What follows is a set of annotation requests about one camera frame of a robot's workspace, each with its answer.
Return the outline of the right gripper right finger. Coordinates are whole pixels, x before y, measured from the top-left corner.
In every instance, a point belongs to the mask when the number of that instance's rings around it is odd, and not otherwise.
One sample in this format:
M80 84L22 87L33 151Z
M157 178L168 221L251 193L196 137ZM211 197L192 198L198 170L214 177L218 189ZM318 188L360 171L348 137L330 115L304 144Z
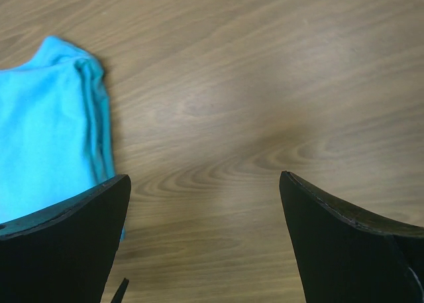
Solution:
M307 302L422 302L423 228L280 176L286 225Z

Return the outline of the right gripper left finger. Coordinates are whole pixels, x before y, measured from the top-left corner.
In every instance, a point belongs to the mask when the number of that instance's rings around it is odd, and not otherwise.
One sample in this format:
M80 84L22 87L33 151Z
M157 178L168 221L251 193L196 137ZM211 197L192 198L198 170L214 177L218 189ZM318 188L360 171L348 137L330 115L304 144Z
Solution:
M1 224L2 302L100 302L123 230L131 179Z

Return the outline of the cyan blue t-shirt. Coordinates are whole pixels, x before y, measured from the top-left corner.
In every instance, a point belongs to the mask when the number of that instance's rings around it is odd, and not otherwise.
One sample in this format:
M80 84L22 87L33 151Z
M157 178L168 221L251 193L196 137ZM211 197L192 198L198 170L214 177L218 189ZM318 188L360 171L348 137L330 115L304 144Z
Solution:
M1 71L1 221L114 177L109 95L95 56L56 36Z

